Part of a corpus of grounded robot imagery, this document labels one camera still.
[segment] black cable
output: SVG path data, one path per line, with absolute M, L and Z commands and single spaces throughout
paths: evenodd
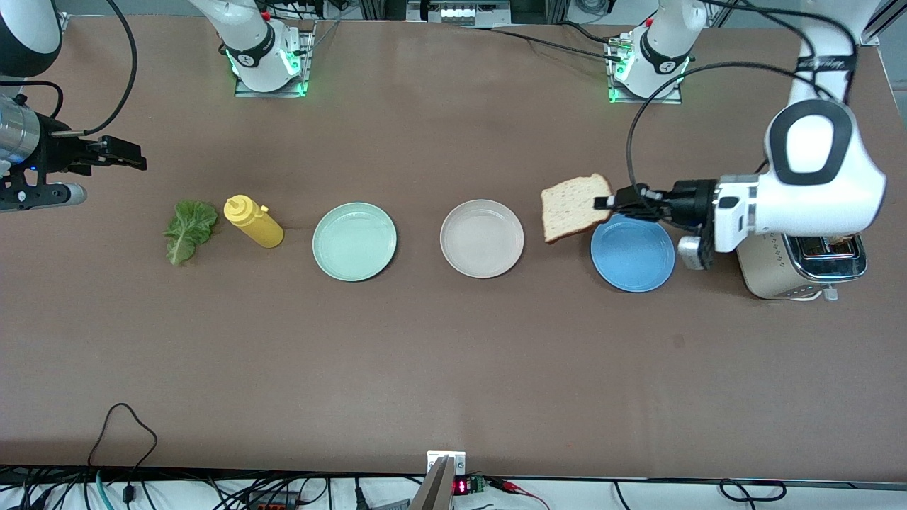
M 104 417 L 104 423 L 101 426 L 101 433 L 98 434 L 98 438 L 94 441 L 94 446 L 92 446 L 92 450 L 88 453 L 88 461 L 87 461 L 86 465 L 89 468 L 95 467 L 92 464 L 92 457 L 94 457 L 94 453 L 97 451 L 98 446 L 101 444 L 101 440 L 104 438 L 104 432 L 107 431 L 107 424 L 110 422 L 111 415 L 113 414 L 113 411 L 116 410 L 117 407 L 125 407 L 129 411 L 129 413 L 132 415 L 132 419 L 135 420 L 135 423 L 139 424 L 139 427 L 142 427 L 146 431 L 148 431 L 148 433 L 151 434 L 151 438 L 153 439 L 153 442 L 151 443 L 151 447 L 148 448 L 148 451 L 145 452 L 145 455 L 141 456 L 141 458 L 139 459 L 139 462 L 135 463 L 135 465 L 132 467 L 132 469 L 129 470 L 129 474 L 126 476 L 126 486 L 131 487 L 132 486 L 132 477 L 135 475 L 135 470 L 139 468 L 141 463 L 144 462 L 145 459 L 148 458 L 149 455 L 151 455 L 151 453 L 154 451 L 154 448 L 158 447 L 158 435 L 153 430 L 151 430 L 151 427 L 148 427 L 147 425 L 145 425 L 145 423 L 139 419 L 139 416 L 137 414 L 135 414 L 135 409 L 133 409 L 132 406 L 130 406 L 129 404 L 127 404 L 125 402 L 118 402 L 116 404 L 113 404 L 110 409 L 107 409 L 107 416 Z M 131 505 L 132 501 L 127 500 L 127 501 L 125 501 L 125 503 L 126 503 L 126 510 L 130 510 L 130 505 Z
M 59 508 L 63 508 L 63 503 L 65 503 L 65 501 L 66 501 L 66 496 L 69 495 L 69 491 L 71 491 L 73 489 L 73 487 L 75 486 L 75 482 L 77 479 L 78 478 L 73 478 L 73 481 L 70 482 L 69 485 L 66 486 L 66 489 L 63 490 L 63 493 L 60 495 L 60 499 L 57 500 L 57 502 L 54 504 L 54 506 L 51 506 L 51 510 L 58 510 Z
M 157 506 L 154 505 L 154 500 L 151 499 L 151 493 L 148 492 L 148 487 L 145 486 L 145 479 L 142 478 L 139 480 L 139 482 L 141 483 L 141 491 L 143 493 L 145 493 L 145 499 L 148 500 L 148 506 L 151 507 L 151 510 L 158 510 Z
M 627 505 L 627 500 L 623 498 L 623 493 L 620 492 L 620 484 L 618 483 L 617 480 L 614 480 L 613 483 L 614 483 L 614 490 L 616 490 L 618 493 L 618 499 L 620 500 L 620 504 L 623 505 L 624 510 L 629 510 L 629 505 Z
M 135 74 L 137 74 L 139 70 L 139 53 L 135 48 L 135 37 L 132 36 L 132 29 L 129 27 L 129 22 L 126 21 L 126 16 L 122 15 L 120 7 L 118 7 L 117 4 L 113 2 L 113 0 L 107 0 L 107 4 L 111 7 L 111 9 L 113 9 L 113 13 L 116 14 L 116 17 L 120 19 L 122 28 L 126 32 L 126 38 L 129 39 L 129 52 L 132 59 L 132 65 L 129 70 L 129 81 L 126 82 L 126 90 L 122 92 L 120 101 L 117 103 L 116 107 L 113 108 L 113 112 L 107 117 L 107 119 L 104 120 L 104 122 L 98 124 L 92 129 L 77 132 L 61 132 L 65 134 L 60 134 L 58 136 L 64 138 L 74 136 L 87 136 L 89 134 L 95 134 L 96 132 L 104 129 L 105 127 L 110 125 L 110 123 L 112 123 L 114 119 L 116 119 L 117 115 L 120 114 L 120 110 L 122 110 L 122 107 L 126 104 L 126 100 L 129 99 L 129 94 L 132 93 L 132 86 L 135 85 Z
M 763 64 L 761 62 L 740 62 L 740 61 L 729 61 L 729 62 L 719 62 L 716 64 L 700 65 L 699 67 L 689 69 L 689 70 L 687 70 L 683 73 L 680 73 L 677 76 L 674 76 L 673 78 L 667 80 L 658 89 L 656 89 L 655 92 L 653 92 L 648 98 L 646 98 L 646 101 L 644 101 L 642 103 L 642 105 L 639 107 L 639 110 L 636 112 L 636 116 L 633 117 L 633 122 L 631 122 L 629 125 L 629 131 L 627 132 L 627 175 L 629 176 L 630 184 L 633 186 L 634 189 L 637 189 L 637 181 L 636 181 L 636 173 L 633 171 L 633 134 L 636 132 L 636 126 L 639 123 L 639 119 L 642 117 L 642 114 L 646 111 L 646 108 L 648 108 L 649 105 L 652 104 L 653 101 L 655 101 L 655 98 L 662 91 L 664 91 L 669 86 L 672 86 L 674 84 L 674 82 L 682 80 L 682 79 L 686 78 L 687 76 L 690 76 L 691 74 L 702 73 L 703 71 L 710 71 L 712 69 L 721 69 L 724 67 L 742 67 L 742 68 L 746 68 L 746 69 L 760 69 L 762 71 L 769 71 L 769 72 L 776 73 L 776 74 L 782 74 L 784 76 L 793 78 L 795 80 L 799 80 L 801 82 L 809 83 L 812 85 L 812 83 L 809 80 L 807 80 L 806 78 L 804 78 L 803 76 L 801 76 L 797 73 L 788 71 L 782 67 L 778 67 L 776 65 L 771 65 L 771 64 Z M 822 91 L 829 97 L 833 97 L 831 95 L 831 93 L 828 92 L 828 90 L 825 89 L 824 87 L 822 87 L 821 85 L 817 85 L 816 88 L 818 88 L 820 91 Z M 654 207 L 652 207 L 652 205 L 649 203 L 649 201 L 646 200 L 646 196 L 644 194 L 642 194 L 642 193 L 639 194 L 639 201 L 642 203 L 643 206 L 646 207 L 646 209 L 649 210 L 649 212 L 651 212 L 653 215 L 658 217 L 658 212 L 655 210 Z M 678 223 L 675 223 L 674 221 L 664 220 L 664 222 L 675 228 L 685 230 L 685 231 L 696 231 L 697 230 L 697 228 L 695 228 L 695 227 L 690 227 L 687 225 L 680 225 Z
M 609 37 L 598 37 L 597 35 L 594 35 L 590 31 L 586 30 L 582 25 L 573 23 L 572 21 L 568 20 L 559 21 L 558 23 L 556 23 L 556 25 L 567 25 L 571 28 L 575 28 L 580 34 L 583 34 L 583 36 L 585 36 L 587 39 L 591 39 L 596 43 L 607 44 L 609 39 L 617 37 L 616 35 L 611 35 Z
M 748 2 L 745 4 L 729 4 L 727 2 L 720 2 L 718 0 L 702 0 L 702 3 L 710 4 L 710 5 L 717 5 L 719 7 L 728 7 L 728 8 L 736 9 L 736 10 L 740 10 L 740 11 L 749 11 L 749 12 L 753 12 L 753 13 L 759 13 L 761 15 L 771 14 L 771 15 L 791 15 L 791 16 L 807 17 L 807 18 L 812 18 L 815 20 L 819 20 L 819 21 L 828 23 L 829 25 L 834 26 L 835 28 L 840 30 L 841 33 L 846 35 L 847 39 L 850 40 L 851 54 L 853 55 L 854 70 L 851 71 L 850 73 L 848 73 L 848 75 L 847 75 L 847 79 L 846 79 L 847 85 L 846 85 L 846 88 L 844 89 L 844 97 L 842 97 L 842 103 L 848 104 L 850 102 L 850 92 L 851 92 L 851 87 L 853 86 L 853 76 L 856 74 L 855 69 L 856 69 L 857 61 L 860 58 L 860 54 L 859 54 L 859 43 L 857 42 L 857 40 L 853 36 L 853 34 L 851 34 L 851 31 L 846 26 L 844 26 L 844 24 L 842 24 L 841 22 L 839 22 L 838 20 L 836 20 L 834 18 L 825 16 L 825 15 L 805 13 L 803 11 L 791 11 L 788 9 L 775 9 L 775 8 L 769 8 L 769 7 L 760 7 L 757 5 L 752 5 Z
M 82 496 L 85 498 L 85 510 L 92 510 L 92 504 L 88 502 L 88 484 L 91 483 L 91 468 L 85 468 L 85 483 L 82 485 Z
M 50 118 L 55 119 L 57 114 L 63 108 L 63 89 L 60 88 L 60 85 L 54 82 L 48 82 L 46 80 L 25 80 L 23 82 L 0 82 L 0 86 L 6 87 L 17 87 L 19 85 L 42 85 L 46 87 L 52 87 L 57 92 L 57 104 L 54 107 L 54 112 L 50 114 Z
M 730 484 L 736 487 L 743 494 L 743 497 L 728 494 L 727 490 L 725 489 L 725 484 Z M 744 487 L 743 484 L 730 478 L 724 478 L 720 482 L 718 482 L 718 490 L 721 491 L 722 496 L 731 501 L 736 501 L 737 503 L 749 503 L 750 510 L 756 510 L 756 503 L 771 503 L 773 501 L 779 501 L 781 499 L 784 499 L 784 497 L 787 495 L 787 485 L 785 485 L 784 482 L 760 483 L 760 485 L 780 487 L 781 493 L 778 495 L 764 497 L 752 497 L 749 492 L 746 491 L 746 487 Z
M 557 44 L 557 43 L 552 43 L 551 41 L 544 41 L 544 40 L 542 40 L 542 39 L 537 39 L 537 38 L 532 37 L 532 36 L 530 36 L 530 35 L 516 34 L 515 32 L 505 32 L 505 31 L 503 31 L 503 30 L 491 30 L 491 31 L 489 31 L 489 32 L 492 32 L 493 34 L 504 34 L 504 35 L 509 35 L 509 36 L 511 36 L 511 37 L 519 37 L 519 38 L 521 38 L 521 39 L 525 39 L 525 40 L 530 41 L 530 42 L 532 42 L 532 43 L 544 44 L 544 45 L 546 45 L 546 46 L 550 46 L 550 47 L 552 47 L 552 48 L 557 48 L 557 49 L 563 50 L 563 51 L 565 51 L 565 52 L 574 52 L 574 53 L 576 53 L 576 54 L 584 54 L 584 55 L 588 55 L 588 56 L 594 56 L 594 57 L 596 57 L 596 58 L 603 58 L 603 59 L 605 59 L 605 60 L 611 60 L 611 61 L 614 61 L 614 62 L 618 62 L 618 61 L 620 60 L 620 58 L 617 57 L 616 55 L 597 54 L 597 53 L 595 53 L 595 52 L 590 52 L 590 51 L 586 51 L 586 50 L 581 50 L 580 48 L 571 48 L 570 46 L 565 46 L 565 45 L 563 45 L 563 44 Z
M 744 5 L 749 5 L 750 7 L 757 7 L 757 5 L 754 5 L 749 0 L 740 0 L 740 3 L 742 3 Z M 815 45 L 813 44 L 813 41 L 809 37 L 806 36 L 806 34 L 803 32 L 803 30 L 800 30 L 798 27 L 789 24 L 788 22 L 779 18 L 778 16 L 771 15 L 766 12 L 760 12 L 759 14 L 762 15 L 762 17 L 764 17 L 765 19 L 767 19 L 771 22 L 774 22 L 778 25 L 781 25 L 784 28 L 786 28 L 787 30 L 796 34 L 796 36 L 799 37 L 800 40 L 802 40 L 804 44 L 806 44 L 806 48 L 809 50 L 809 58 L 815 58 Z M 812 78 L 813 89 L 815 90 L 815 95 L 819 95 L 819 91 L 815 89 L 815 76 L 816 76 L 816 71 L 814 69 L 813 78 Z
M 330 478 L 325 477 L 325 488 L 321 489 L 321 492 L 318 493 L 317 496 L 315 496 L 314 498 L 312 498 L 308 501 L 305 501 L 300 498 L 299 506 L 311 505 L 311 504 L 315 503 L 317 500 L 321 499 L 321 496 L 325 495 L 325 493 L 327 492 L 327 488 L 329 487 L 329 485 L 330 485 Z M 299 493 L 302 494 L 302 487 L 299 488 Z

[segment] mounting plate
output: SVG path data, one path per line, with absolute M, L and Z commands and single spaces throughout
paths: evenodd
M 426 467 L 425 472 L 428 473 L 432 470 L 434 466 L 434 461 L 438 460 L 439 457 L 451 456 L 456 462 L 456 475 L 462 476 L 466 474 L 466 452 L 452 452 L 446 450 L 429 450 L 426 455 Z

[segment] metal frame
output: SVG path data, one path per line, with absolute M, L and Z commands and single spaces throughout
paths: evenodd
M 432 468 L 428 471 L 428 475 L 425 475 L 422 485 L 419 486 L 419 492 L 415 493 L 409 510 L 451 510 L 453 508 L 452 492 L 458 461 L 456 456 L 450 454 L 462 452 L 445 453 L 447 455 L 438 456 L 431 463 Z
M 739 0 L 729 0 L 730 4 L 736 5 L 739 3 Z M 708 13 L 708 21 L 706 21 L 706 26 L 711 28 L 716 28 L 727 23 L 727 19 L 731 17 L 731 13 L 734 12 L 733 7 L 721 7 L 714 4 L 706 4 L 706 12 Z
M 907 12 L 907 0 L 888 0 L 879 5 L 863 31 L 863 44 L 878 44 L 877 37 Z

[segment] bottle cap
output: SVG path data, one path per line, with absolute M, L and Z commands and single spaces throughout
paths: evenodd
M 246 224 L 255 219 L 258 205 L 246 195 L 235 195 L 224 204 L 224 216 L 234 225 Z

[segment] light green plate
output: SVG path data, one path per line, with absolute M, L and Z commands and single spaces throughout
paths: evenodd
M 394 257 L 396 228 L 386 212 L 355 201 L 335 207 L 315 227 L 312 252 L 328 276 L 342 281 L 368 280 Z

